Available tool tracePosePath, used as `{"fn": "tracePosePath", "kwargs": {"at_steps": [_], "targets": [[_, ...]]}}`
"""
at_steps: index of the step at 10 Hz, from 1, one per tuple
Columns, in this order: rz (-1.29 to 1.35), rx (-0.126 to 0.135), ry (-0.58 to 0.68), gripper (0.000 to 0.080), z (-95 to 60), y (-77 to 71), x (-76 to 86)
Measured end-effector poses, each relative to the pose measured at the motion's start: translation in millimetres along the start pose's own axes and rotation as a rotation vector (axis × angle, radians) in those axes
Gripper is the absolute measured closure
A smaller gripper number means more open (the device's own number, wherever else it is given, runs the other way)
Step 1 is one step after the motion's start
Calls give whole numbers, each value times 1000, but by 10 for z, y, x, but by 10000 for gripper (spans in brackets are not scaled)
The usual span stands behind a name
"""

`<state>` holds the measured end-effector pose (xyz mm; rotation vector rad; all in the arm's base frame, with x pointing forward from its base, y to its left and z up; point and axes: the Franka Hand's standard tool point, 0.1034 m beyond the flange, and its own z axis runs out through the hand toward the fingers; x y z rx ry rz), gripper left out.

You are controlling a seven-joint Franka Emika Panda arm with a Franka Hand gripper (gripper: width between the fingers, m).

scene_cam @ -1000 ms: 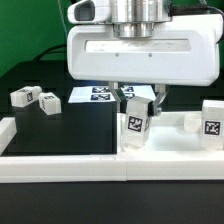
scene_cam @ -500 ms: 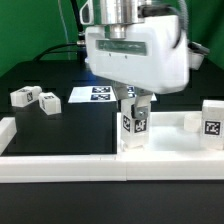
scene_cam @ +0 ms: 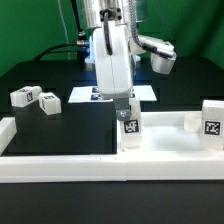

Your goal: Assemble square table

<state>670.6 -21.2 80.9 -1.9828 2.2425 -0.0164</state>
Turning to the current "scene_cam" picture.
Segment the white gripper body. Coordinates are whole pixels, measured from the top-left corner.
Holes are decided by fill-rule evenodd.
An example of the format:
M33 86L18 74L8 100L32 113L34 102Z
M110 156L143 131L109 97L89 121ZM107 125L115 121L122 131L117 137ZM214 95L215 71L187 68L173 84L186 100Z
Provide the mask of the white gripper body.
M127 27L111 26L109 33L111 55L106 52L103 29L98 28L93 33L97 85L104 99L125 98L130 95L133 86Z

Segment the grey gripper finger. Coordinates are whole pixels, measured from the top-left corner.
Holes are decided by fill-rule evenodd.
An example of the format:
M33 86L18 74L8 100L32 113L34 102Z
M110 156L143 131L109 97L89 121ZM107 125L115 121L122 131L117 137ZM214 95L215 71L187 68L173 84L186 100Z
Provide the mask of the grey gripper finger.
M119 121L128 121L131 117L130 105L128 98L114 99L116 117Z

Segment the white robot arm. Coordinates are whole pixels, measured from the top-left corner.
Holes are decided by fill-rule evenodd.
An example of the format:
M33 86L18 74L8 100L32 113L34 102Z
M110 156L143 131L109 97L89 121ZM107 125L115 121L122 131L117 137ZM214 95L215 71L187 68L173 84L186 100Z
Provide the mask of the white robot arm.
M112 99L120 121L129 120L135 74L142 52L135 0L83 0L86 24L93 28L92 52L100 96Z

